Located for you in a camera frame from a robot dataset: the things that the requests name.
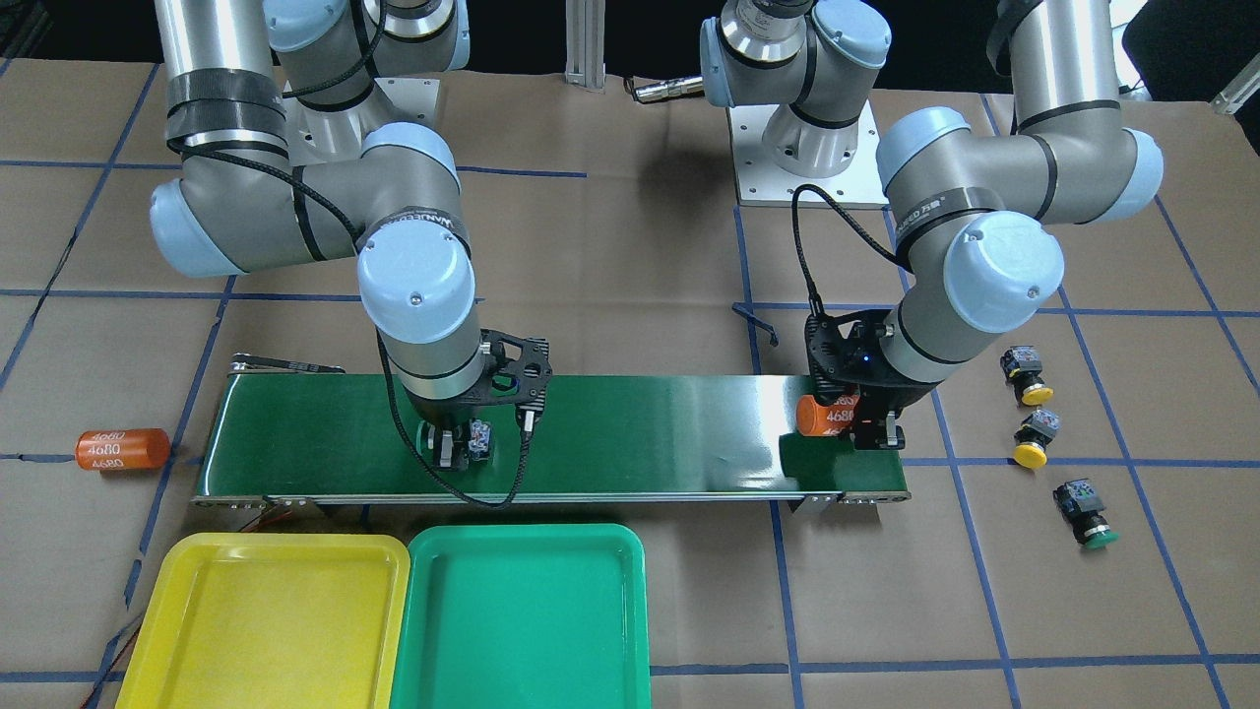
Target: tiled floor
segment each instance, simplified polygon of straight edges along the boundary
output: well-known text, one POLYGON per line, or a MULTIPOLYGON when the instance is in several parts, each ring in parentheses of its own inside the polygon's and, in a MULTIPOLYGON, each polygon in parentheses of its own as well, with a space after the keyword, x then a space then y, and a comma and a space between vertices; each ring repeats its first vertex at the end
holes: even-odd
MULTIPOLYGON (((150 65, 0 64, 0 708, 111 706, 126 654, 106 670, 165 552, 246 521, 185 502, 232 351, 375 369, 349 261, 192 281, 152 248, 149 190, 178 176, 164 83, 150 65), (179 445, 168 470, 67 462, 82 431, 141 426, 179 445)), ((547 335, 566 374, 804 372, 788 213, 735 207, 721 111, 554 77, 459 73, 444 91, 483 324, 547 335)), ((929 105, 978 133, 1009 121, 1002 96, 872 103, 885 130, 929 105)), ((1051 229, 1062 291, 903 417, 910 502, 820 519, 765 504, 500 516, 640 535, 656 706, 1260 705, 1260 160, 1206 105, 1125 117, 1164 149, 1158 203, 1051 229), (1045 354, 1065 422, 1037 474, 1007 463, 1024 413, 997 356, 1017 341, 1045 354), (1050 500, 1084 476, 1121 534, 1095 554, 1050 500)), ((885 213, 857 217, 887 238, 885 213)), ((839 219, 808 210, 803 225, 837 310, 901 296, 907 281, 839 219)), ((271 529, 408 540, 485 519, 341 509, 271 529)))

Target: orange cylinder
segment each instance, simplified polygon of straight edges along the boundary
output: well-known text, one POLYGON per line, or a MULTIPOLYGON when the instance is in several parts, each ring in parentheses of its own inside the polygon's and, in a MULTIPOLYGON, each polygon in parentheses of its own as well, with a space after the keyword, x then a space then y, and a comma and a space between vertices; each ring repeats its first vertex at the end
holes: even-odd
POLYGON ((823 407, 813 394, 796 400, 796 431, 801 436, 839 436, 853 426, 858 397, 840 397, 835 404, 823 407))
POLYGON ((166 465, 170 440, 161 429, 89 431, 74 447, 84 471, 151 471, 166 465))

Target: yellow tray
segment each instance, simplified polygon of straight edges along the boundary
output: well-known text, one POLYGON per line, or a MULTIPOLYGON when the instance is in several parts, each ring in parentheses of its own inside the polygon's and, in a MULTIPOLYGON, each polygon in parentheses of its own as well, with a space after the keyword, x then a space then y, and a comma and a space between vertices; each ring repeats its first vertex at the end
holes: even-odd
POLYGON ((193 535, 163 560, 117 708, 384 709, 410 569, 388 536, 193 535))

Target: light blue joint cap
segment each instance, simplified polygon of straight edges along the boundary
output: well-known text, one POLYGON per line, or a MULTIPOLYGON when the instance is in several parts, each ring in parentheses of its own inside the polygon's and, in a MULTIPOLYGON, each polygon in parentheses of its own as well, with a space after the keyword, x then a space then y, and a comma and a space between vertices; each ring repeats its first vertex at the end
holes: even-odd
POLYGON ((937 137, 955 130, 969 131, 971 125, 963 113, 945 106, 920 108, 892 123, 888 132, 879 137, 879 146, 874 150, 874 161, 879 167, 879 181, 883 183, 885 191, 906 162, 937 137))
POLYGON ((198 278, 244 275, 202 228, 197 214, 188 208, 178 179, 154 189, 149 223, 152 225, 158 249, 166 257, 166 262, 185 276, 198 278))
POLYGON ((1129 184, 1124 185, 1124 191, 1116 198, 1115 204, 1094 222, 1114 222, 1137 214, 1155 198, 1159 183, 1164 180, 1164 152, 1155 144, 1155 139, 1140 130, 1124 130, 1138 144, 1138 161, 1133 165, 1129 184))
POLYGON ((447 336, 472 310, 476 278, 464 243, 446 227, 402 219, 359 252, 359 295, 381 331, 415 344, 447 336))
POLYGON ((460 183, 459 173, 455 171, 455 155, 451 154, 451 146, 446 145, 442 136, 437 135, 433 128, 420 123, 386 123, 363 139, 359 156, 362 157, 368 154, 368 150, 382 145, 407 147, 437 160, 446 167, 446 171, 451 173, 451 176, 455 178, 455 185, 462 191, 464 185, 460 183))
POLYGON ((469 65, 469 55, 472 53, 467 0, 459 0, 455 5, 455 11, 459 13, 459 19, 455 20, 455 31, 459 34, 455 35, 455 53, 451 54, 451 63, 446 65, 446 71, 449 72, 469 65))
POLYGON ((888 20, 866 3, 818 0, 814 25, 824 42, 868 69, 878 69, 888 58, 888 47, 892 45, 888 20))
POLYGON ((731 83, 726 78, 726 57, 718 45, 717 18, 701 23, 701 77, 704 79, 704 97, 719 108, 735 106, 731 83))
POLYGON ((349 0, 262 0, 267 43, 276 52, 297 52, 333 29, 349 4, 349 0))
POLYGON ((1028 321, 1063 281, 1063 251, 1041 222, 989 212, 969 223, 945 252, 945 292, 963 320, 1005 332, 1028 321))

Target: white mounting plate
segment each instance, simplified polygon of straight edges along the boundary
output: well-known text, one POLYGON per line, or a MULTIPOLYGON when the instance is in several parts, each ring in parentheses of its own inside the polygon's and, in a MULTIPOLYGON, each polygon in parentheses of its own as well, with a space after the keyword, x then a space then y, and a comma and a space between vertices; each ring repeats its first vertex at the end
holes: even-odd
MULTIPOLYGON (((386 92, 389 101, 416 122, 433 127, 437 120, 437 97, 442 87, 436 78, 377 78, 377 84, 386 92)), ((285 83, 284 91, 291 87, 285 83)), ((300 111, 307 110, 296 98, 285 98, 285 140, 289 141, 289 161, 292 165, 311 165, 324 162, 326 157, 306 147, 306 132, 295 121, 300 111)))
MULTIPOLYGON (((731 154, 735 157, 735 180, 740 204, 746 207, 788 207, 798 185, 814 183, 829 191, 844 207, 878 209, 888 203, 879 183, 874 149, 879 132, 874 127, 871 103, 862 107, 858 118, 858 149, 843 173, 825 179, 804 178, 780 167, 761 146, 761 133, 777 106, 736 106, 727 108, 731 120, 731 154)), ((813 193, 800 196, 803 207, 825 207, 813 193)))

